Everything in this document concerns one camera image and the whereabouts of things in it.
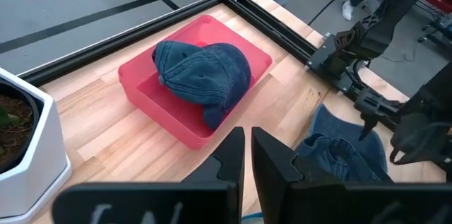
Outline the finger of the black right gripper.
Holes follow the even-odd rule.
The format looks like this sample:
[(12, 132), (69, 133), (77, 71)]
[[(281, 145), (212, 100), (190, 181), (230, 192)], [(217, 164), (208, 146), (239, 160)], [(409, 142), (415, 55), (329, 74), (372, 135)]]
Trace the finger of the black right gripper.
[(355, 109), (364, 121), (359, 140), (364, 140), (377, 125), (379, 118), (393, 116), (401, 107), (401, 102), (388, 100), (372, 88), (364, 88), (355, 100)]

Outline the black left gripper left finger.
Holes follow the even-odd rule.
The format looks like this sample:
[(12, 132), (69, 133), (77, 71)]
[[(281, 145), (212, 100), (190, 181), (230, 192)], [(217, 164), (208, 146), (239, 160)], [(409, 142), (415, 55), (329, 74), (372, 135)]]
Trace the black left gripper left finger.
[(235, 127), (180, 182), (89, 182), (52, 204), (54, 224), (240, 224), (245, 135)]

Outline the white hexagonal planter pot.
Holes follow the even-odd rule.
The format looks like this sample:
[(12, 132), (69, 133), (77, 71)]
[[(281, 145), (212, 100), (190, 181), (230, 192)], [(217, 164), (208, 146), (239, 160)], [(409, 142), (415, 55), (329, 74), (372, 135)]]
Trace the white hexagonal planter pot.
[(0, 78), (39, 106), (21, 162), (0, 174), (0, 224), (30, 224), (71, 176), (71, 161), (54, 98), (3, 68)]

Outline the person's shoe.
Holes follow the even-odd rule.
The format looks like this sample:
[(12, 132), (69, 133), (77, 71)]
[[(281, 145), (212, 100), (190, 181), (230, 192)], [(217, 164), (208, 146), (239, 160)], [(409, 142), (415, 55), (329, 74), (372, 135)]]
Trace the person's shoe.
[(342, 4), (341, 13), (342, 13), (342, 17), (346, 21), (352, 20), (353, 11), (354, 11), (354, 7), (351, 4), (350, 0), (344, 1)]

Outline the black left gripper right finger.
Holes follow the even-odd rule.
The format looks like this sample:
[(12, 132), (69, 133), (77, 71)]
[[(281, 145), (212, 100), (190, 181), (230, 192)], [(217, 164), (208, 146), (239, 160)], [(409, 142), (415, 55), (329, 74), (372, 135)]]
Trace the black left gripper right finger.
[(452, 184), (343, 182), (260, 127), (251, 130), (265, 224), (452, 224)]

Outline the green cactus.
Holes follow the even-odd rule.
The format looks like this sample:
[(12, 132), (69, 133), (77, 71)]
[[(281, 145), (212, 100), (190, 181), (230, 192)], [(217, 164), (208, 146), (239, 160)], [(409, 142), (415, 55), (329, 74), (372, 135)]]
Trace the green cactus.
[(0, 106), (0, 128), (8, 126), (9, 124), (15, 123), (17, 117), (13, 114), (9, 114), (5, 107)]

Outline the blue denim baseball cap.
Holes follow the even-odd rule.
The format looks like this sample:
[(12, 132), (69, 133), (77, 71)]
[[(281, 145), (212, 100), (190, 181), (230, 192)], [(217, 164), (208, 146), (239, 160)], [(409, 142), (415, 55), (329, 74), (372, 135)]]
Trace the blue denim baseball cap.
[(362, 129), (362, 125), (336, 117), (321, 104), (307, 137), (295, 152), (346, 182), (392, 182), (379, 135), (371, 131), (359, 140)]
[(234, 45), (196, 45), (162, 41), (151, 58), (161, 85), (178, 98), (203, 107), (203, 121), (217, 129), (225, 115), (244, 97), (251, 84), (251, 68)]

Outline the pink plastic bin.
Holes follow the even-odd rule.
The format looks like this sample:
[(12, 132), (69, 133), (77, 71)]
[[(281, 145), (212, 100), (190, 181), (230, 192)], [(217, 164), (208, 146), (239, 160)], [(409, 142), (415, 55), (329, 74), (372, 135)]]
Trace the pink plastic bin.
[[(199, 16), (166, 39), (198, 47), (219, 42), (234, 45), (244, 53), (251, 67), (251, 87), (273, 63), (267, 53), (212, 16)], [(135, 107), (186, 146), (201, 149), (212, 139), (214, 131), (203, 122), (200, 105), (178, 98), (158, 82), (158, 72), (151, 58), (155, 48), (153, 45), (122, 64), (118, 70), (119, 82)]]

